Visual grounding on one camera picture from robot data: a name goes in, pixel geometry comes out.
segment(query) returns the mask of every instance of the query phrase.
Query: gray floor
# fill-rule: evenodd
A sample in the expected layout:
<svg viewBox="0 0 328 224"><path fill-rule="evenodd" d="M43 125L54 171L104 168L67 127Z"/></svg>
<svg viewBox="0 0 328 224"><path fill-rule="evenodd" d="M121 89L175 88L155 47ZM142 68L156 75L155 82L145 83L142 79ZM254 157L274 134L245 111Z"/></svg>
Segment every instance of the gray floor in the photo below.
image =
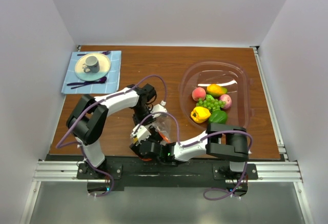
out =
<svg viewBox="0 0 328 224"><path fill-rule="evenodd" d="M293 183L249 183L242 200L207 201L202 191L126 188L94 200L86 183L44 182L31 223L304 223Z"/></svg>

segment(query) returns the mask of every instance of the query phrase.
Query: cream plate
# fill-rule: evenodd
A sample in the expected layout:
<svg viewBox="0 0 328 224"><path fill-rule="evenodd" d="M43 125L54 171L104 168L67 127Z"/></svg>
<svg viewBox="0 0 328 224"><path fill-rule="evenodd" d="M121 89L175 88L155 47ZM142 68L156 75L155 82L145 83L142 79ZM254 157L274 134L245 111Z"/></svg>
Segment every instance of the cream plate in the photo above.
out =
<svg viewBox="0 0 328 224"><path fill-rule="evenodd" d="M89 56L95 56L97 57L98 61L99 61L99 72L98 73L85 73L83 71L83 67L85 66L84 64L86 63L86 59ZM76 65L75 65L75 74L77 75L77 77L79 77L82 80L88 81L88 82L92 82L94 80L100 79L102 77L104 77L109 69L111 67L111 61L109 60L109 58L101 53L89 53L87 55L84 55L83 57L81 57Z"/></svg>

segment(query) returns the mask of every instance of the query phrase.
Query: mug handle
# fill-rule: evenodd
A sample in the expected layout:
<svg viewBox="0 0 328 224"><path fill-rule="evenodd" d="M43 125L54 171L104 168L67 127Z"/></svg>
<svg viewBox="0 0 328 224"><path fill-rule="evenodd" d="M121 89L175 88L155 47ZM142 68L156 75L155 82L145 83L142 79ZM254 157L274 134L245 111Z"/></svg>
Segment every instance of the mug handle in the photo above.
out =
<svg viewBox="0 0 328 224"><path fill-rule="evenodd" d="M84 69L83 69L83 71L85 72L85 73L89 73L90 71L91 71L91 69L89 68L89 67L85 67Z"/></svg>

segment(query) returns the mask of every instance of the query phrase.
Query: robotic arm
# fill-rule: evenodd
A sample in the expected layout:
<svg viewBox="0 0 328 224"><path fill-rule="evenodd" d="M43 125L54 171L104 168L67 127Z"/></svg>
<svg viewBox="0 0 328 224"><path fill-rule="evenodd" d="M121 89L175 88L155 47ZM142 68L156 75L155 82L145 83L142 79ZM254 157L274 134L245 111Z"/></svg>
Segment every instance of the robotic arm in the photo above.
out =
<svg viewBox="0 0 328 224"><path fill-rule="evenodd" d="M93 98L84 95L67 120L67 127L70 128L88 106L112 96L93 107L88 112L92 114L91 117L84 116L73 129L74 136L81 142L85 155L94 167L106 170L106 159L99 141L106 118L119 110L131 108L134 110L133 121L136 127L131 134L130 148L141 159L154 159L164 165L177 166L193 157L208 154L230 161L230 169L233 172L243 170L244 163L248 160L247 137L243 134L246 132L245 128L210 124L206 131L194 138L167 144L154 125L159 116L156 113L167 112L164 107L165 102L162 101L161 104L150 108L149 102L157 95L154 87L146 84L142 88L136 87L130 90L133 86L130 85L106 96ZM140 122L147 116L148 118L141 125ZM225 145L221 144L223 134L226 138Z"/></svg>

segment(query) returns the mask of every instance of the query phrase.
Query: yellow bell pepper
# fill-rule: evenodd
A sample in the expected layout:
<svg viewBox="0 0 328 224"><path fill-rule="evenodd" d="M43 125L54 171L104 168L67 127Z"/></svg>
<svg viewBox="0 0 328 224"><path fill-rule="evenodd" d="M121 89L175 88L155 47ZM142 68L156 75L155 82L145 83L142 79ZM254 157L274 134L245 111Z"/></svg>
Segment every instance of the yellow bell pepper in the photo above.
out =
<svg viewBox="0 0 328 224"><path fill-rule="evenodd" d="M221 87L217 84L211 84L206 88L206 92L213 97L219 97L226 94L228 90L225 87Z"/></svg>
<svg viewBox="0 0 328 224"><path fill-rule="evenodd" d="M198 106L195 109L193 109L190 116L192 120L194 120L194 122L203 123L211 116L211 112L204 107Z"/></svg>

